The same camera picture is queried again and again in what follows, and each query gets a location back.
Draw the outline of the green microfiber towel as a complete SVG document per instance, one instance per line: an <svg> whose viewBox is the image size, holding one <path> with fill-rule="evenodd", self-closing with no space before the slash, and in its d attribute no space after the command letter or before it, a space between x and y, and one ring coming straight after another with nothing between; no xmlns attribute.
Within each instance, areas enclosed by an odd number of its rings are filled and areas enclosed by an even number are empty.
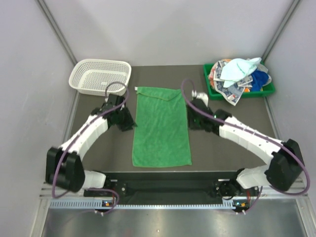
<svg viewBox="0 0 316 237"><path fill-rule="evenodd" d="M132 147L135 167L192 165L186 103L181 90L138 87Z"/></svg>

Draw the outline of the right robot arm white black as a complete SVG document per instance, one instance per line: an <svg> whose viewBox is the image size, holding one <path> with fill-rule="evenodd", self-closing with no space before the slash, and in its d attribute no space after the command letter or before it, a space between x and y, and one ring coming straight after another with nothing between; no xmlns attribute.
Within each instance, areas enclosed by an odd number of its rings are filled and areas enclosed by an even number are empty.
<svg viewBox="0 0 316 237"><path fill-rule="evenodd" d="M235 195L243 195L248 189L270 186L279 193L291 195L289 189L307 170L299 144L271 138L239 121L232 114L207 107L201 98L187 102L189 125L230 140L260 158L264 165L241 168L229 181Z"/></svg>

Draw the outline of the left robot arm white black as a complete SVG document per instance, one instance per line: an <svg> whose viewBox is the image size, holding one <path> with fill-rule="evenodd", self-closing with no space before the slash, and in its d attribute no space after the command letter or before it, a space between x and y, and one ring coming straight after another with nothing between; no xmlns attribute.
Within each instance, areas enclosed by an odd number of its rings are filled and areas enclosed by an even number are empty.
<svg viewBox="0 0 316 237"><path fill-rule="evenodd" d="M116 125L120 131L136 127L125 101L124 96L110 94L68 141L47 151L47 183L73 193L81 189L95 189L100 195L106 196L111 192L112 184L106 180L106 175L84 170L82 161L94 142L111 126Z"/></svg>

